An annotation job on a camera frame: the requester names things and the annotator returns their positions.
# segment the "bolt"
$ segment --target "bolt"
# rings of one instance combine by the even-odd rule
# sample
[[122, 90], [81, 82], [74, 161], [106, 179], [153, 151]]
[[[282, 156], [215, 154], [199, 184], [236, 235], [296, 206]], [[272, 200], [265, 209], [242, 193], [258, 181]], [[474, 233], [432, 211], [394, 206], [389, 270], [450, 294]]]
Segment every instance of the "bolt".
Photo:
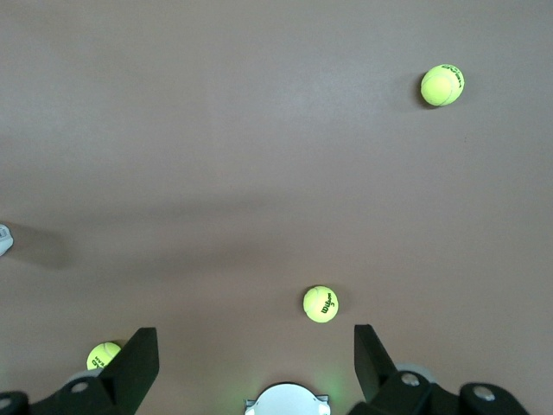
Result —
[[402, 382], [407, 386], [419, 386], [421, 382], [413, 373], [404, 373], [401, 377]]
[[492, 402], [495, 400], [495, 395], [485, 386], [475, 386], [473, 392], [480, 399], [485, 400], [486, 402]]
[[71, 393], [81, 393], [87, 388], [88, 384], [86, 382], [79, 382], [73, 385], [73, 387], [71, 388]]

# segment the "screw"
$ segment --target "screw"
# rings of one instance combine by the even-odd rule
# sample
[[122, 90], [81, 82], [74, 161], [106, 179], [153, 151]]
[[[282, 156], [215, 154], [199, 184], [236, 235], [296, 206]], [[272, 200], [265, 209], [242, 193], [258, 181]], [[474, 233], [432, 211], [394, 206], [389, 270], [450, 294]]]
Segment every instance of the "screw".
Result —
[[73, 385], [73, 387], [71, 388], [71, 393], [81, 393], [87, 388], [88, 384], [86, 382], [79, 382]]
[[421, 384], [413, 373], [404, 373], [401, 380], [407, 386], [419, 386]]
[[9, 408], [10, 405], [11, 405], [11, 399], [10, 398], [0, 399], [0, 411], [2, 409]]
[[495, 395], [485, 386], [475, 386], [473, 392], [480, 399], [485, 400], [486, 402], [493, 402], [495, 400]]

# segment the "wilson logo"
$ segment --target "wilson logo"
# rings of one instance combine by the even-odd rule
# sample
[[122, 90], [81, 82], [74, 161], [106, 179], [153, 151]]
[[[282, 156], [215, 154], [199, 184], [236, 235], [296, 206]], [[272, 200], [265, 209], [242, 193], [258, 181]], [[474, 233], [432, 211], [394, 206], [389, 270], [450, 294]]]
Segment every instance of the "wilson logo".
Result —
[[322, 308], [321, 313], [327, 314], [327, 313], [328, 313], [328, 308], [329, 308], [329, 307], [335, 307], [335, 306], [336, 306], [336, 304], [334, 304], [334, 303], [332, 302], [332, 294], [331, 294], [331, 293], [328, 293], [328, 300], [325, 301], [325, 305], [324, 305], [324, 307]]

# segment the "tennis ball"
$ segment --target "tennis ball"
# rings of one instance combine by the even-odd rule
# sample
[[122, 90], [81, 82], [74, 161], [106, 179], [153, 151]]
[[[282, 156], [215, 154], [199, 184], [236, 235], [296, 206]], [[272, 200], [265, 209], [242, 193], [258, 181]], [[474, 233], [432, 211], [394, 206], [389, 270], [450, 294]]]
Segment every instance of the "tennis ball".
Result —
[[338, 298], [328, 287], [317, 285], [303, 297], [303, 310], [314, 322], [329, 322], [338, 313]]
[[104, 368], [121, 351], [121, 348], [112, 342], [101, 343], [92, 349], [86, 360], [88, 370]]
[[424, 75], [421, 94], [434, 106], [449, 105], [459, 98], [465, 87], [465, 79], [458, 67], [438, 65]]

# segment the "white object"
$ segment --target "white object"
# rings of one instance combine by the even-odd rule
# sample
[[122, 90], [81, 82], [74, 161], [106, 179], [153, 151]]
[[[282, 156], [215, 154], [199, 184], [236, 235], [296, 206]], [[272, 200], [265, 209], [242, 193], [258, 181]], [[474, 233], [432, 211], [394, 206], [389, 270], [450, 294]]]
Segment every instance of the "white object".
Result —
[[266, 389], [257, 400], [245, 401], [245, 415], [330, 415], [327, 395], [313, 395], [293, 383]]
[[7, 226], [0, 224], [0, 257], [14, 245], [14, 239], [11, 237]]

